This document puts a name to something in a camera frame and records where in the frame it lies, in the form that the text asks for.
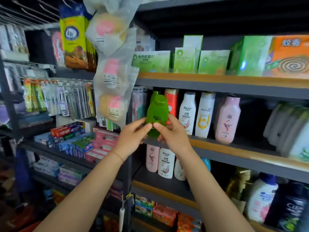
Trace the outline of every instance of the forearm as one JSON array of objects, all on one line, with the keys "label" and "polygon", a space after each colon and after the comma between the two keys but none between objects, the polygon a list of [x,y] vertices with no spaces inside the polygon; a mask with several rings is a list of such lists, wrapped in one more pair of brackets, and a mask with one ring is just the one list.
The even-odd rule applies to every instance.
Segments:
[{"label": "forearm", "polygon": [[207,231],[254,232],[193,149],[178,158]]},{"label": "forearm", "polygon": [[108,154],[35,232],[88,232],[121,165],[119,156]]}]

